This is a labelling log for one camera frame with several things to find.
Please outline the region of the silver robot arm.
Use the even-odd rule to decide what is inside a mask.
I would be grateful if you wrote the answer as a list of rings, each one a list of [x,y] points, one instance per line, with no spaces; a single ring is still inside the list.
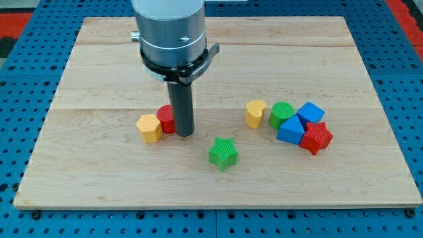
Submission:
[[[208,47],[203,0],[132,0],[139,43],[146,68],[167,83],[177,135],[194,132],[191,84],[201,77],[220,51]]]

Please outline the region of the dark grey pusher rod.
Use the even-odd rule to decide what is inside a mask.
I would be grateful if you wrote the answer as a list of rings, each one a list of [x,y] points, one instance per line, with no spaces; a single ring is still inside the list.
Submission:
[[[191,85],[167,83],[172,106],[175,133],[187,137],[194,133],[194,111]]]

